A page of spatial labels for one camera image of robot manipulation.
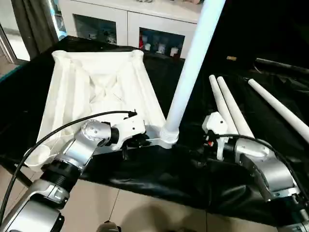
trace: glass cabinet door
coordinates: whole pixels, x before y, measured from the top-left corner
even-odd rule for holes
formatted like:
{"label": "glass cabinet door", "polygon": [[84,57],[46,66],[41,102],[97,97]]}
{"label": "glass cabinet door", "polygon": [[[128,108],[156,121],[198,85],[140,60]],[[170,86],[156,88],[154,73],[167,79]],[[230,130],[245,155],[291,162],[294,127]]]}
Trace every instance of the glass cabinet door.
{"label": "glass cabinet door", "polygon": [[186,58],[196,24],[128,12],[128,45]]}
{"label": "glass cabinet door", "polygon": [[60,7],[68,35],[127,45],[126,11],[71,0]]}

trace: white tube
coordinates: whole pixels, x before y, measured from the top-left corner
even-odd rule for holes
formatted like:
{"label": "white tube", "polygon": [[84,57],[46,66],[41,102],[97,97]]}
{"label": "white tube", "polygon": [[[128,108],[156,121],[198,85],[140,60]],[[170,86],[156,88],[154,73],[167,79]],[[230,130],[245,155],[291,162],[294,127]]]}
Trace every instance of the white tube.
{"label": "white tube", "polygon": [[174,94],[165,126],[160,138],[167,144],[178,140],[179,125],[188,104],[193,86],[207,53],[211,38],[216,29],[225,0],[207,0],[203,4],[191,47],[185,60],[180,79]]}
{"label": "white tube", "polygon": [[228,107],[225,103],[221,90],[218,86],[216,77],[214,75],[210,75],[209,80],[211,82],[211,88],[214,95],[214,99],[217,104],[217,108],[223,119],[226,121],[228,126],[228,133],[229,134],[238,134],[232,116],[228,110]]}
{"label": "white tube", "polygon": [[218,77],[218,84],[220,86],[220,89],[222,91],[222,94],[224,96],[225,102],[227,104],[227,107],[231,113],[231,116],[233,118],[233,121],[236,125],[236,128],[241,135],[246,135],[254,138],[254,135],[252,134],[252,131],[250,130],[245,118],[243,117],[235,99],[233,98],[233,95],[231,94],[230,90],[228,89],[223,77]]}
{"label": "white tube", "polygon": [[260,94],[307,141],[307,143],[309,143],[309,127],[302,120],[253,79],[249,80],[249,85],[258,92],[258,94]]}

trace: white cabinet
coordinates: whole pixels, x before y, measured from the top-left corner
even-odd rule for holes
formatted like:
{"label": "white cabinet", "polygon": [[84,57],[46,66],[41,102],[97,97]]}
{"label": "white cabinet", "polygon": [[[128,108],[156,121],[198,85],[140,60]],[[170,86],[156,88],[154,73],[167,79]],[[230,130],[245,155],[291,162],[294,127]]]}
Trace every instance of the white cabinet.
{"label": "white cabinet", "polygon": [[180,57],[185,58],[196,27],[194,23],[128,12],[128,45],[139,47],[141,34],[152,46],[152,51],[157,51],[162,44],[168,55],[172,47],[177,47]]}
{"label": "white cabinet", "polygon": [[68,35],[140,47],[178,50],[186,58],[202,5],[182,0],[59,0]]}
{"label": "white cabinet", "polygon": [[59,3],[68,35],[127,45],[127,11],[72,0]]}

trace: black plastic sheet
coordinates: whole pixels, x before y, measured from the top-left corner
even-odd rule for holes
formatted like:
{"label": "black plastic sheet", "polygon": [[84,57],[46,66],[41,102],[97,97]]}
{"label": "black plastic sheet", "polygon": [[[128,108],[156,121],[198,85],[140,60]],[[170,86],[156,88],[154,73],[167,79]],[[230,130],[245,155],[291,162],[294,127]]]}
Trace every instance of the black plastic sheet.
{"label": "black plastic sheet", "polygon": [[[67,37],[0,82],[0,159],[19,162],[35,142],[53,73],[55,50],[68,52],[130,51]],[[144,64],[165,116],[176,89],[183,61],[145,53]],[[82,179],[273,226],[285,223],[279,207],[263,202],[246,170],[201,154],[206,115],[217,111],[209,75],[222,75],[256,138],[284,154],[302,184],[308,183],[308,144],[247,84],[254,78],[298,117],[309,123],[309,81],[278,77],[206,60],[199,73],[180,126],[177,145],[158,146],[95,156]]]}

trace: tiled floor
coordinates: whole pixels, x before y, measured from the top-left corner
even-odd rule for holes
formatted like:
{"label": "tiled floor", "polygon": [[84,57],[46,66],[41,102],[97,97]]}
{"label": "tiled floor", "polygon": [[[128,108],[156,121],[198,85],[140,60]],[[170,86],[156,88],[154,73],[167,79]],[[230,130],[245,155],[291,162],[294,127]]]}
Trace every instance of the tiled floor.
{"label": "tiled floor", "polygon": [[[0,75],[14,69],[0,57]],[[24,168],[31,180],[41,176]],[[0,201],[11,175],[0,167]],[[13,208],[27,189],[18,181],[11,193],[7,211]],[[122,227],[123,232],[167,232],[188,228],[196,232],[275,232],[275,228],[240,219],[206,214],[205,211],[104,185],[78,181],[62,210],[65,224],[62,232],[95,232],[107,220]]]}

